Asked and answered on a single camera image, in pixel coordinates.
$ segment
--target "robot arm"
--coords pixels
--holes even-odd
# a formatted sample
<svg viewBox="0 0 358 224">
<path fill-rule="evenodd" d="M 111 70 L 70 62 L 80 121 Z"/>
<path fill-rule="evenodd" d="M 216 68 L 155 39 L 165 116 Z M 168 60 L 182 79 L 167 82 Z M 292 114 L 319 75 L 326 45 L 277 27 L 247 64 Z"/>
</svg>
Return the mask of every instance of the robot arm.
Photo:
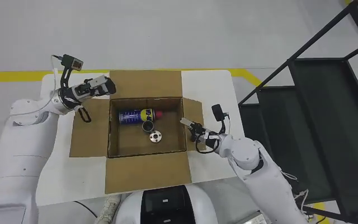
<svg viewBox="0 0 358 224">
<path fill-rule="evenodd" d="M 213 112 L 217 121 L 224 120 L 225 115 L 221 108 L 217 110 L 217 105 L 213 106 Z M 193 142 L 204 143 L 213 149 L 209 152 L 227 158 L 236 175 L 245 183 L 253 201 L 273 223 L 307 223 L 296 205 L 291 185 L 260 142 L 245 137 L 233 139 L 222 131 L 210 131 L 185 118 L 180 122 L 188 126 Z M 251 173 L 244 175 L 243 170 L 251 170 Z"/>
<path fill-rule="evenodd" d="M 83 120 L 90 122 L 90 116 L 81 108 L 82 102 L 116 92 L 114 83 L 105 76 L 68 87 L 71 70 L 81 70 L 82 62 L 68 55 L 59 59 L 65 66 L 61 88 L 39 101 L 16 101 L 5 123 L 0 138 L 0 220 L 3 223 L 37 223 L 36 188 L 54 148 L 59 115 L 83 110 L 88 118 Z"/>
</svg>

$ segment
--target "cardboard box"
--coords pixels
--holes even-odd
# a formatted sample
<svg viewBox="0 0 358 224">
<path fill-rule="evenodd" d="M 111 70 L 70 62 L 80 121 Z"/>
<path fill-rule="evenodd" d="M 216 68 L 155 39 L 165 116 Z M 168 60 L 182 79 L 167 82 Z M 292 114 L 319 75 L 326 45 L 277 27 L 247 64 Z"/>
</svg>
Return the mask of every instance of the cardboard box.
<svg viewBox="0 0 358 224">
<path fill-rule="evenodd" d="M 181 71 L 111 71 L 110 78 L 117 93 L 83 104 L 92 122 L 76 113 L 70 157 L 107 157 L 106 194 L 191 183 L 187 151 L 195 144 L 179 120 L 204 121 L 201 103 L 182 97 Z M 146 108 L 163 111 L 154 121 L 159 143 L 150 141 L 142 124 L 119 124 L 119 110 Z"/>
</svg>

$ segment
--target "wd-40 can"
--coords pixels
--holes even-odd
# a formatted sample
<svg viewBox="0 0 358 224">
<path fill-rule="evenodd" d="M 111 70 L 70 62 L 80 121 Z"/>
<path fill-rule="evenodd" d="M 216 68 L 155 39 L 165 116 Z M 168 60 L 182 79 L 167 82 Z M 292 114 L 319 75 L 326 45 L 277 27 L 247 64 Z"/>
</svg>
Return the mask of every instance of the wd-40 can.
<svg viewBox="0 0 358 224">
<path fill-rule="evenodd" d="M 136 124 L 142 123 L 146 120 L 155 121 L 161 118 L 163 112 L 153 109 L 144 110 L 129 110 L 119 112 L 119 123 L 120 124 Z"/>
</svg>

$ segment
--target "yellow label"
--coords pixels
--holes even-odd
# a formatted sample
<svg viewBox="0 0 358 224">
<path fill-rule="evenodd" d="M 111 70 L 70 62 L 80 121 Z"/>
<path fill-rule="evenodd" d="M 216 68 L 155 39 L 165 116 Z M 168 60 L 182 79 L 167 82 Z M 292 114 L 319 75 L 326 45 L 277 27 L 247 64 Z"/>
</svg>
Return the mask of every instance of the yellow label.
<svg viewBox="0 0 358 224">
<path fill-rule="evenodd" d="M 153 109 L 141 110 L 140 118 L 142 121 L 151 120 L 153 121 Z"/>
</svg>

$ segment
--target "stair step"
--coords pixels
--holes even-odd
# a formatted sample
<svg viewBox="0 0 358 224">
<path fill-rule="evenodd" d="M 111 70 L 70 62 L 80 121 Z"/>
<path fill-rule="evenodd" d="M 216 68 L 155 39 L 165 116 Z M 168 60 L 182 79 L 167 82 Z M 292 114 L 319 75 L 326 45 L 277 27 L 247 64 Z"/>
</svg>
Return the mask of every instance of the stair step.
<svg viewBox="0 0 358 224">
<path fill-rule="evenodd" d="M 341 213 L 358 211 L 358 83 L 343 59 L 297 59 L 289 65 Z"/>
<path fill-rule="evenodd" d="M 272 157 L 269 138 L 259 104 L 244 104 L 240 108 L 242 126 L 247 138 L 259 141 Z"/>
<path fill-rule="evenodd" d="M 257 93 L 274 161 L 296 176 L 296 191 L 309 189 L 307 200 L 332 199 L 319 154 L 312 140 L 295 87 L 264 87 Z"/>
</svg>

